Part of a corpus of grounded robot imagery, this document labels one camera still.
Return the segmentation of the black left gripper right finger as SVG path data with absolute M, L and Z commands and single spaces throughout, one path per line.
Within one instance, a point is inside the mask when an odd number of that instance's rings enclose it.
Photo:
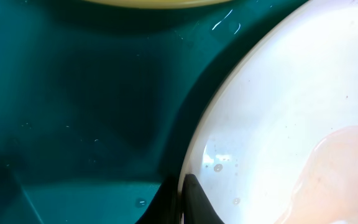
M 184 224 L 223 224 L 194 174 L 187 174 L 181 191 Z

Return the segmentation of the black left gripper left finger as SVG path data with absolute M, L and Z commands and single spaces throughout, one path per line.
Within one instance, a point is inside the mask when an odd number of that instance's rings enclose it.
M 136 224 L 177 224 L 177 187 L 175 177 L 166 178 Z

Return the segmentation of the white plate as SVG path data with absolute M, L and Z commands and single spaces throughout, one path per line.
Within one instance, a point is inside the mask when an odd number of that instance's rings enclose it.
M 358 223 L 358 1 L 308 1 L 214 95 L 194 174 L 224 223 Z

